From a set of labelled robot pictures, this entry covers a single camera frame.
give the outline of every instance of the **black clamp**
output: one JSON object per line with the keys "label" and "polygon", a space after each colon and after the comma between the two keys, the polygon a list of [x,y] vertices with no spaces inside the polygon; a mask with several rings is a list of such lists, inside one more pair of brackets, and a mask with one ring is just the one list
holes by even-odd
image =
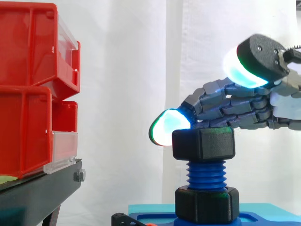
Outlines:
{"label": "black clamp", "polygon": [[129,217],[124,213],[115,213],[112,216],[112,226],[146,226],[146,225]]}

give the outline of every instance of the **teal base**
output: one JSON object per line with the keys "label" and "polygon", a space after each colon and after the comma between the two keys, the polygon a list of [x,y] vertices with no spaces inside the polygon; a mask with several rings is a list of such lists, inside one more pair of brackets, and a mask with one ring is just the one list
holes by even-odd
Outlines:
{"label": "teal base", "polygon": [[[158,204],[158,205],[129,205],[128,213],[152,213],[161,212],[168,213],[174,212],[174,204]],[[240,204],[241,212],[253,212],[262,218],[269,221],[287,221],[287,222],[301,222],[301,217],[287,212],[279,207],[268,203],[243,203]],[[241,219],[242,222],[249,222],[248,219]],[[144,224],[165,224],[174,221],[174,218],[167,219],[141,219],[139,220]]]}

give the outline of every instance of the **red storage bin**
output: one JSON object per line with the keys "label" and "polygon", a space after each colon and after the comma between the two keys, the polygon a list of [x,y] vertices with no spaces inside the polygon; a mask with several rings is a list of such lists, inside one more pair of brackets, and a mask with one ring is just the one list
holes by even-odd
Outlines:
{"label": "red storage bin", "polygon": [[76,102],[52,103],[47,87],[0,86],[0,106],[0,176],[22,178],[43,167],[51,173],[74,163]]}
{"label": "red storage bin", "polygon": [[46,86],[54,100],[79,93],[80,44],[52,3],[0,1],[0,85]]}

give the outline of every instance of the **black shelf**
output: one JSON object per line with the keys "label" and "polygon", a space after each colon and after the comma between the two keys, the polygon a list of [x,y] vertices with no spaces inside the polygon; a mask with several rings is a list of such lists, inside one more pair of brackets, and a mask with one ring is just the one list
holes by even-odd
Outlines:
{"label": "black shelf", "polygon": [[0,226],[55,226],[59,207],[80,188],[80,159],[53,174],[32,177],[0,185]]}

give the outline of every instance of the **blue tray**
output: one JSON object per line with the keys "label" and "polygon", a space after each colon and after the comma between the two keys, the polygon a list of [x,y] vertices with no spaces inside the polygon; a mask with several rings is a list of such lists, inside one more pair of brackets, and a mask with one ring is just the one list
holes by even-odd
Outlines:
{"label": "blue tray", "polygon": [[[241,204],[240,210],[239,218],[228,226],[301,226],[301,217],[271,204]],[[145,224],[198,226],[178,218],[176,219],[174,205],[130,205],[128,213],[130,217]]]}

